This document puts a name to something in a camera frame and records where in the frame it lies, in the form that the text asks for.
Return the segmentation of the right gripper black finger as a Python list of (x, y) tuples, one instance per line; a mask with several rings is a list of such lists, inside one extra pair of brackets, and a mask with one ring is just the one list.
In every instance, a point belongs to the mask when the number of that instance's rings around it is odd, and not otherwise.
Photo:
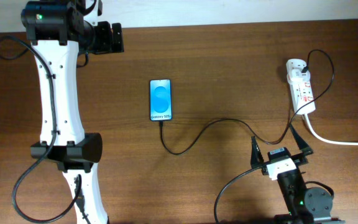
[(302, 157), (306, 157), (308, 155), (313, 154), (313, 150), (312, 148), (309, 146), (309, 144), (297, 133), (297, 131), (295, 130), (295, 128), (292, 125), (289, 125), (290, 131), (294, 137), (294, 140), (297, 144), (297, 146), (299, 147), (300, 153), (293, 155), (293, 157), (295, 156), (302, 156)]
[(250, 166), (255, 169), (257, 166), (260, 166), (264, 163), (264, 158), (260, 151), (259, 145), (256, 141), (255, 136), (251, 137), (251, 158), (250, 158)]

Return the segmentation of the white power strip orange switches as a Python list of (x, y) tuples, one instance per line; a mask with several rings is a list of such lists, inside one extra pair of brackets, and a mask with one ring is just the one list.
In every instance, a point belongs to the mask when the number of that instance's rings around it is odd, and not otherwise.
[(310, 81), (289, 86), (295, 114), (309, 114), (316, 109)]

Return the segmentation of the blue screen Galaxy smartphone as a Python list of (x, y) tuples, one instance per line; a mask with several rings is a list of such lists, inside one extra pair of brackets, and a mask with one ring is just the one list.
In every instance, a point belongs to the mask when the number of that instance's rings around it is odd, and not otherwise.
[(167, 121), (173, 117), (171, 80), (150, 81), (150, 120)]

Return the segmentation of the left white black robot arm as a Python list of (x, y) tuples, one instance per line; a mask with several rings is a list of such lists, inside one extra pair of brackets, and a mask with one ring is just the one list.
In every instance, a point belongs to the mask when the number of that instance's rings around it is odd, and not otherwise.
[(21, 12), (42, 101), (42, 130), (31, 156), (56, 163), (69, 185), (77, 223), (109, 223), (98, 181), (102, 137), (83, 128), (76, 82), (80, 55), (124, 51), (121, 25), (99, 22), (102, 13), (101, 0), (29, 1)]

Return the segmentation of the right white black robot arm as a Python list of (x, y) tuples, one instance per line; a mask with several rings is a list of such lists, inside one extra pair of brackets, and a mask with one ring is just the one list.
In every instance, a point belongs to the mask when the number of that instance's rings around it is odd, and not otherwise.
[(307, 164), (307, 156), (313, 153), (312, 148), (290, 126), (300, 153), (292, 155), (285, 147), (268, 152), (265, 162), (255, 137), (252, 140), (250, 165), (260, 169), (272, 181), (277, 181), (288, 209), (287, 215), (275, 215), (274, 223), (345, 223), (333, 218), (334, 190), (321, 182), (313, 181), (314, 187), (308, 188), (311, 182), (304, 181), (299, 166)]

